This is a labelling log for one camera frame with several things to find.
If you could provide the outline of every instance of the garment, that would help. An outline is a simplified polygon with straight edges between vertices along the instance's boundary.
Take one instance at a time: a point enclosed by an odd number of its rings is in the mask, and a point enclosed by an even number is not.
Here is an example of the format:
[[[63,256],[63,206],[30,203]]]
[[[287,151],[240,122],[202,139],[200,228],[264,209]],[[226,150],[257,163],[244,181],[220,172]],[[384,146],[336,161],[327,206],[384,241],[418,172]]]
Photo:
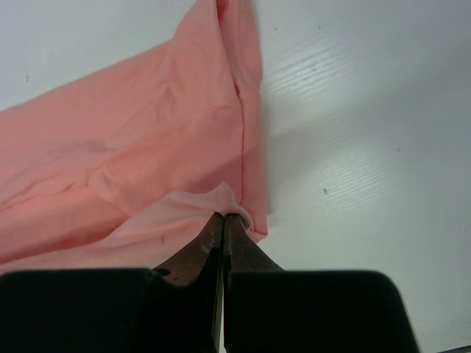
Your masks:
[[[213,212],[266,235],[249,0],[197,0],[160,46],[0,113],[0,271],[158,265]]]

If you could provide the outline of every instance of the wood grain texture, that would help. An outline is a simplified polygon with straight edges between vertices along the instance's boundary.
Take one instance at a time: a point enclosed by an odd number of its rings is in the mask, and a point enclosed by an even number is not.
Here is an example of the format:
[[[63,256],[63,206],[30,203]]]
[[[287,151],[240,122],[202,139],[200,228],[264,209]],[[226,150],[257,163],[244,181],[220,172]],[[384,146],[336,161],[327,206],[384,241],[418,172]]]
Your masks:
[[[192,3],[0,1],[0,109],[168,40]],[[471,344],[471,3],[255,5],[262,249],[286,268],[380,270],[424,352]]]

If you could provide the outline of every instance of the white table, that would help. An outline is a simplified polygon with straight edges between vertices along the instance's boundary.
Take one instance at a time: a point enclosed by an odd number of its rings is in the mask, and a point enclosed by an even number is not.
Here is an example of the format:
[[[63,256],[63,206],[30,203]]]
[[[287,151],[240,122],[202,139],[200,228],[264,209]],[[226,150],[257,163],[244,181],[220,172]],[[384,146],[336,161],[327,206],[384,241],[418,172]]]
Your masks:
[[[169,39],[192,2],[1,1],[0,109]],[[286,268],[382,271],[424,352],[471,344],[471,1],[256,7],[261,247]]]

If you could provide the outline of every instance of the pink t-shirt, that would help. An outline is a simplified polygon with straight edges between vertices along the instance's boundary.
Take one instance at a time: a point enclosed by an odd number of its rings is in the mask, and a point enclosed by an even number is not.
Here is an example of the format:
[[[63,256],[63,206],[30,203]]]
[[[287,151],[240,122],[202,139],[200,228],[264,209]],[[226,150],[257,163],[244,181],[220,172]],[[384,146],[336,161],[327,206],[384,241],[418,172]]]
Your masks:
[[[0,113],[0,271],[153,267],[213,212],[266,235],[250,0],[197,0],[167,43]]]

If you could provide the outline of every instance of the pink fabric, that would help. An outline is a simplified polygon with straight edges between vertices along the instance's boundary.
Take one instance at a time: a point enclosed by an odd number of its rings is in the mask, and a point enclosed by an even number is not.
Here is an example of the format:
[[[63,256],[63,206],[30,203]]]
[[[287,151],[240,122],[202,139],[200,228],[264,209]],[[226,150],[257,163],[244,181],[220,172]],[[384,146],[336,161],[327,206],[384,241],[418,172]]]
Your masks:
[[[266,235],[249,0],[197,0],[160,46],[0,113],[0,271],[158,265],[213,212]]]

